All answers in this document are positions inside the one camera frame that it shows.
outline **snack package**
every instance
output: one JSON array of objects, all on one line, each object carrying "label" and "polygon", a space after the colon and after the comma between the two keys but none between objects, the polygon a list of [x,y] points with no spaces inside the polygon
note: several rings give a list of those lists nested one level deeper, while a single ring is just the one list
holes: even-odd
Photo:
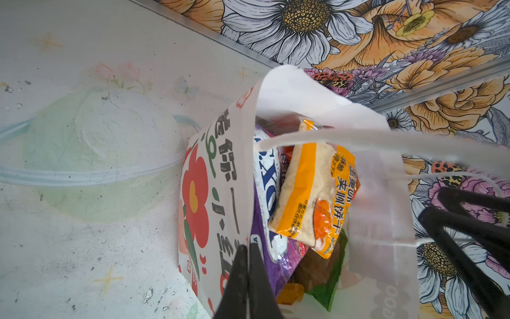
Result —
[{"label": "snack package", "polygon": [[[314,130],[302,120],[299,130]],[[270,230],[296,239],[329,258],[360,184],[355,157],[345,148],[318,142],[296,145]]]},{"label": "snack package", "polygon": [[310,250],[291,278],[291,282],[303,285],[304,292],[314,296],[328,311],[331,311],[338,280],[342,273],[346,246],[347,236],[342,230],[329,259],[321,258]]},{"label": "snack package", "polygon": [[[254,141],[273,133],[255,128]],[[282,180],[288,167],[283,148],[254,154],[255,201],[250,242],[259,245],[274,296],[285,286],[308,247],[303,243],[269,231],[268,221],[276,209]]]}]

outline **biscuit package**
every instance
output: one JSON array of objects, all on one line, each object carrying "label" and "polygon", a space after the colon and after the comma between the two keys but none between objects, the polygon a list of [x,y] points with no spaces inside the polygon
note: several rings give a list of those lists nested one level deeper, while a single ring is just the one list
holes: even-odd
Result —
[{"label": "biscuit package", "polygon": [[[319,128],[307,119],[299,126],[300,131]],[[354,162],[355,157],[339,145],[296,145],[269,229],[328,259],[360,186]]]}]

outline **green package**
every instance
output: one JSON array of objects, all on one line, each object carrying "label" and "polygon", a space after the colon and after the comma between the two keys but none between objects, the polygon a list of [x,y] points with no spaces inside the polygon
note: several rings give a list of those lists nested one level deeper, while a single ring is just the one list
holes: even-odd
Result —
[{"label": "green package", "polygon": [[333,306],[346,246],[347,235],[342,230],[329,259],[309,249],[293,275],[293,281],[302,284],[304,291],[314,296],[328,311]]}]

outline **floral wallpaper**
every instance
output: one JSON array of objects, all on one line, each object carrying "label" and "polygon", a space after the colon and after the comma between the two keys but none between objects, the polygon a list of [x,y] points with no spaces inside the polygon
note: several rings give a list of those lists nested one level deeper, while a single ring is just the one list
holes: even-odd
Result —
[{"label": "floral wallpaper", "polygon": [[[509,0],[159,0],[162,5],[278,63],[298,65],[335,93],[369,106],[510,53]],[[510,79],[498,78],[386,114],[390,127],[510,147]],[[442,159],[402,156],[414,216],[442,208],[441,187],[510,198],[510,181]],[[509,216],[474,205],[478,220],[510,228]],[[428,237],[415,218],[416,237]],[[466,238],[451,232],[454,238]],[[510,274],[475,241],[462,249],[510,296]],[[435,243],[417,248],[420,318],[485,319],[470,289]]]},{"label": "floral wallpaper", "polygon": [[[499,78],[468,87],[437,99],[425,101],[405,109],[386,114],[393,130],[410,134],[448,135],[448,138],[463,138],[473,143],[486,142],[500,148],[510,147],[510,81]],[[454,187],[486,195],[495,195],[493,187],[480,177],[465,177],[462,172],[488,176],[502,189],[503,196],[510,198],[510,181],[497,175],[465,167],[460,163],[449,163],[442,159],[404,154],[402,156],[408,174],[440,173],[458,171],[459,176],[409,180],[417,238],[429,237],[418,222],[418,215],[426,205],[445,209],[438,200],[441,187]],[[510,229],[510,216],[503,212],[465,204],[471,215],[486,223]],[[447,230],[452,238],[469,239],[467,235]],[[510,295],[510,273],[475,241],[461,244],[463,251],[484,273]],[[485,319],[488,316],[474,299],[470,289],[457,275],[456,269],[435,243],[426,243],[417,248],[420,318],[469,318]]]},{"label": "floral wallpaper", "polygon": [[156,1],[364,105],[510,52],[509,0]]}]

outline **white plastic bag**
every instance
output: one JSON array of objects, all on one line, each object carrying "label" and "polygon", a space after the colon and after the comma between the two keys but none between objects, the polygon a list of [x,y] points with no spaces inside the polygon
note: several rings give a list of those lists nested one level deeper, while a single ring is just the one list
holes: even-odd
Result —
[{"label": "white plastic bag", "polygon": [[[297,131],[304,116],[335,130],[283,134],[252,145],[254,125]],[[179,269],[212,316],[236,247],[248,244],[253,216],[253,152],[329,140],[356,157],[361,187],[347,225],[348,258],[328,313],[312,297],[281,306],[291,318],[415,318],[415,234],[402,153],[458,155],[508,172],[507,153],[487,145],[390,132],[386,119],[319,85],[301,70],[269,72],[216,121],[190,139],[179,202]],[[491,152],[490,162],[480,154]]]}]

